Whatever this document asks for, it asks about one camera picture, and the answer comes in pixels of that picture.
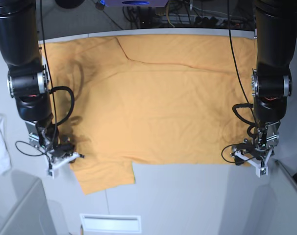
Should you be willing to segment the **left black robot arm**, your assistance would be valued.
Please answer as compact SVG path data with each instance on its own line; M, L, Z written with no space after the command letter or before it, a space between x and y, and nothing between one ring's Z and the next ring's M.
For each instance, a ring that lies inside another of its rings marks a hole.
M253 102L235 104L251 141L231 144L232 163L257 164L265 171L278 143L278 129L292 93L290 62L297 39L297 0L256 0L257 61L252 71Z

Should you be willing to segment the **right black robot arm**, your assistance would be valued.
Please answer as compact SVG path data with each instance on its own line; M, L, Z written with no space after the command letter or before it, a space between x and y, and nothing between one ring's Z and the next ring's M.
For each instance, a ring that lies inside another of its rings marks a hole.
M75 97L71 88L55 87L49 81L49 66L43 64L38 43L34 0L0 0L0 52L8 66L10 96L28 128L29 144L41 149L50 166L83 158L73 143L59 138L58 126L71 116ZM56 91L66 91L71 98L69 111L61 121L56 119Z

